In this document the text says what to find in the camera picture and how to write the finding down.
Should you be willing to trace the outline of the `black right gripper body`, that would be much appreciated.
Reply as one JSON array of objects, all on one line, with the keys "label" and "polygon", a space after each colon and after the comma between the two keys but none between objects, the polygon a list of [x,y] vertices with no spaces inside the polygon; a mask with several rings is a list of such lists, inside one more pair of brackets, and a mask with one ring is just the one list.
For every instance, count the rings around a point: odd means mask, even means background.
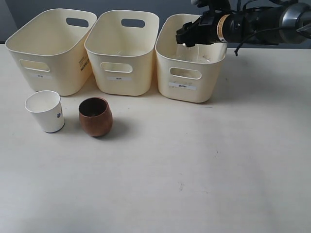
[{"label": "black right gripper body", "polygon": [[203,12],[195,21],[187,25],[187,45],[210,45],[213,43],[227,43],[222,33],[218,34],[218,24],[222,17],[225,19],[230,15],[228,10],[211,10]]}]

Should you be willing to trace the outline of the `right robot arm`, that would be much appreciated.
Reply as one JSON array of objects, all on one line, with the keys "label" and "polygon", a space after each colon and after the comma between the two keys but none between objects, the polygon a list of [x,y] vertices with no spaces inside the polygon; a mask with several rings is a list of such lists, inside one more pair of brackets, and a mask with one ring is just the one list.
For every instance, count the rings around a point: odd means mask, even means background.
[{"label": "right robot arm", "polygon": [[227,0],[193,0],[208,7],[195,21],[176,31],[177,44],[193,47],[214,43],[279,45],[300,44],[311,37],[311,6],[297,0],[275,0],[272,6],[249,8],[237,2],[235,10]]}]

